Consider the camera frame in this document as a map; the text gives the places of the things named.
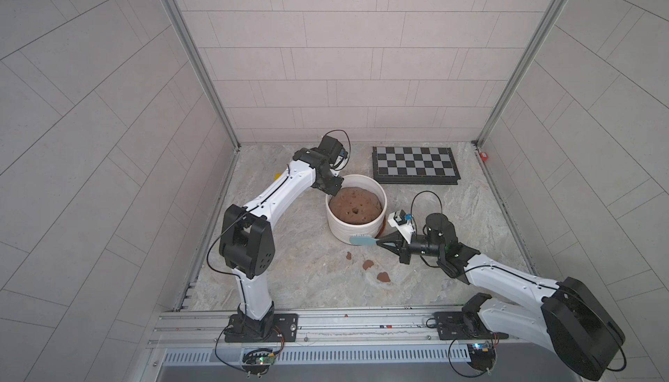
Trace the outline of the teal scrubbing brush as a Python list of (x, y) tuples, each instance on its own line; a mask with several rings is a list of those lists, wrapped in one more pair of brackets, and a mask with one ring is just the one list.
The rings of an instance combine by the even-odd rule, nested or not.
[(349, 238), (349, 243), (353, 246), (373, 246), (376, 245), (377, 239), (371, 236), (352, 236)]

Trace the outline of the white ceramic pot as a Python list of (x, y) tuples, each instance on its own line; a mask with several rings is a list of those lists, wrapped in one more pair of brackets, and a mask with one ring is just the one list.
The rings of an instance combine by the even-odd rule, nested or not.
[(336, 196), (326, 197), (325, 207), (330, 231), (336, 239), (351, 245), (352, 236), (375, 237), (387, 219), (388, 197), (371, 177), (343, 176), (343, 185)]

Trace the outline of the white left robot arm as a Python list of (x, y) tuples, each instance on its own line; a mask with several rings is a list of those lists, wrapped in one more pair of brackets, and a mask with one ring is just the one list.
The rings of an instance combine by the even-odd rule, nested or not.
[(343, 187), (339, 171), (348, 151), (325, 135), (318, 146), (296, 151), (284, 172), (255, 199), (230, 205), (217, 238), (219, 255), (237, 279), (240, 304), (231, 317), (226, 342), (261, 341), (274, 333), (275, 304), (265, 275), (275, 256), (273, 227), (306, 190), (335, 196)]

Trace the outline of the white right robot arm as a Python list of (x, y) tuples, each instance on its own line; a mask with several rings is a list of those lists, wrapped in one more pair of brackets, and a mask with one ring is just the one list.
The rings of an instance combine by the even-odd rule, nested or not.
[(622, 354), (625, 333), (592, 291), (578, 279), (562, 281), (502, 265), (458, 240), (447, 216), (427, 216), (422, 232), (405, 211), (388, 218), (394, 232), (373, 243), (407, 265), (433, 257), (448, 277), (480, 288), (462, 309), (471, 337), (505, 333), (541, 346), (583, 379), (597, 381)]

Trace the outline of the mud chunk on table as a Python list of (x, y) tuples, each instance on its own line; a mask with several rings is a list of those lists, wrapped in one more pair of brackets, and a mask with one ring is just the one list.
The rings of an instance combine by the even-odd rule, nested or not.
[(387, 272), (380, 272), (377, 274), (376, 279), (382, 283), (390, 283), (390, 275)]

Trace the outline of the terracotta saucer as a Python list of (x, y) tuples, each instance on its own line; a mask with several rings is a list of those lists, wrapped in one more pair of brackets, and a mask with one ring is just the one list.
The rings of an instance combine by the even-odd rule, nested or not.
[(384, 218), (381, 228), (378, 230), (378, 232), (375, 235), (376, 239), (379, 239), (384, 235), (387, 224), (388, 224), (388, 221), (387, 221), (387, 219)]

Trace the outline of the black and grey chessboard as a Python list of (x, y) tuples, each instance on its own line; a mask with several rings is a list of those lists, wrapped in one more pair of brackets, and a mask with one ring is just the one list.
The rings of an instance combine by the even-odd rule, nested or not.
[(451, 148), (374, 147), (373, 176), (381, 184), (458, 185)]

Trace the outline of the right green circuit board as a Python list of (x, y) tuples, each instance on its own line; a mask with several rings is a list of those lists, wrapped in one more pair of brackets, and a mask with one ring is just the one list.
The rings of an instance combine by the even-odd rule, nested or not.
[(497, 350), (490, 343), (467, 345), (470, 356), (469, 366), (479, 373), (490, 373), (497, 362)]

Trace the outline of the green circuit board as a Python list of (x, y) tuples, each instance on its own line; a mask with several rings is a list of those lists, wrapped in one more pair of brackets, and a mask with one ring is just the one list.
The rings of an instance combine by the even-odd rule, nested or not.
[(269, 348), (254, 349), (242, 356), (242, 369), (247, 373), (263, 373), (273, 366), (278, 353)]
[(469, 366), (479, 373), (490, 373), (497, 362), (497, 350), (490, 343), (467, 345), (470, 356)]

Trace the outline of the left green circuit board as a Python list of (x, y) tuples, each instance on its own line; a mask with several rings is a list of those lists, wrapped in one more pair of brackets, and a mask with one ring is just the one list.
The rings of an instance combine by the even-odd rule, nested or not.
[(242, 356), (242, 369), (247, 373), (263, 373), (273, 366), (278, 353), (269, 348), (254, 349)]

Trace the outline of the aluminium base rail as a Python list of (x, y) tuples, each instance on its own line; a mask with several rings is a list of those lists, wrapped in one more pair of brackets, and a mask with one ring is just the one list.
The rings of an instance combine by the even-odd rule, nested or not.
[[(150, 333), (146, 349), (128, 376), (129, 381), (156, 381), (169, 366), (219, 366), (234, 376), (261, 377), (277, 366), (464, 364), (467, 345), (490, 342), (526, 346), (518, 338), (498, 341), (439, 339), (425, 325), (435, 312), (460, 312), (456, 305), (302, 309), (297, 314), (295, 342), (226, 343), (224, 330), (232, 312), (164, 312)], [(254, 349), (278, 353), (263, 373), (242, 369), (242, 356)]]

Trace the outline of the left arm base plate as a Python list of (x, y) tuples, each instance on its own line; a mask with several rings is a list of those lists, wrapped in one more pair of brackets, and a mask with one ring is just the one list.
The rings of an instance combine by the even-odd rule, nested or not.
[(237, 312), (224, 330), (226, 343), (295, 342), (299, 316), (272, 313), (262, 320), (253, 320)]

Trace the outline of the aluminium corner post left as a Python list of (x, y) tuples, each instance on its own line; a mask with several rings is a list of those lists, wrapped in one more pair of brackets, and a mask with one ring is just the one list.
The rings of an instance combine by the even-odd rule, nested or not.
[(181, 46), (184, 48), (188, 60), (191, 62), (193, 71), (196, 78), (198, 79), (200, 85), (203, 87), (204, 93), (212, 104), (215, 113), (218, 115), (221, 120), (223, 127), (228, 134), (228, 137), (231, 140), (234, 151), (240, 151), (240, 142), (233, 130), (233, 126), (226, 116), (223, 105), (221, 104), (221, 99), (219, 98), (214, 84), (207, 73), (207, 68), (205, 67), (204, 61), (201, 58), (198, 48), (195, 46), (193, 37), (188, 30), (186, 21), (183, 17), (181, 10), (179, 9), (178, 3), (176, 0), (160, 0), (162, 3), (168, 18), (172, 22), (172, 27), (181, 43)]

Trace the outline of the aluminium corner post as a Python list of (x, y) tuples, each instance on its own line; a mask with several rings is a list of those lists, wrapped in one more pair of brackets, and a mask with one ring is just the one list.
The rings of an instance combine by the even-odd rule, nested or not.
[(181, 43), (181, 46), (184, 48), (188, 60), (191, 62), (193, 71), (196, 78), (198, 79), (200, 85), (203, 87), (204, 93), (212, 104), (215, 113), (218, 115), (221, 120), (223, 127), (228, 134), (228, 137), (231, 140), (234, 151), (240, 151), (240, 142), (233, 130), (233, 126), (226, 116), (223, 105), (221, 104), (221, 99), (219, 98), (214, 84), (207, 73), (207, 68), (205, 67), (204, 61), (201, 58), (198, 48), (195, 46), (193, 37), (188, 30), (186, 21), (183, 17), (181, 10), (179, 9), (178, 3), (176, 0), (160, 0), (162, 3), (168, 18), (172, 22), (172, 27)]
[(519, 62), (517, 63), (517, 66), (512, 73), (512, 76), (506, 83), (502, 94), (500, 94), (496, 105), (491, 111), (489, 119), (482, 128), (477, 139), (472, 141), (472, 144), (475, 145), (476, 148), (482, 148), (484, 143), (490, 137), (491, 132), (502, 117), (505, 108), (517, 91), (517, 87), (524, 79), (527, 71), (531, 66), (531, 63), (533, 63), (535, 60), (538, 51), (541, 49), (541, 47), (543, 47), (550, 31), (556, 24), (568, 1), (569, 0), (551, 0), (549, 2), (549, 5), (544, 15), (542, 16), (542, 19), (538, 23), (537, 29), (531, 37), (528, 46), (524, 50)]

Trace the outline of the aluminium corner post right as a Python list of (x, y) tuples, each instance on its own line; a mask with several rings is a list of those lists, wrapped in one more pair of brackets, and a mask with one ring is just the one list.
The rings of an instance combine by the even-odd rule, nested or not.
[(533, 63), (535, 60), (538, 51), (541, 49), (541, 47), (543, 47), (550, 31), (556, 24), (568, 1), (569, 0), (551, 0), (549, 2), (549, 5), (544, 15), (542, 16), (542, 19), (538, 23), (537, 29), (531, 37), (528, 46), (524, 50), (519, 62), (517, 63), (517, 66), (512, 73), (512, 76), (506, 83), (502, 94), (500, 94), (496, 105), (491, 111), (489, 119), (482, 128), (477, 139), (472, 141), (472, 144), (475, 145), (476, 148), (482, 148), (484, 143), (490, 137), (491, 132), (502, 117), (505, 108), (517, 91), (517, 87), (524, 79), (527, 71), (531, 66), (531, 63)]

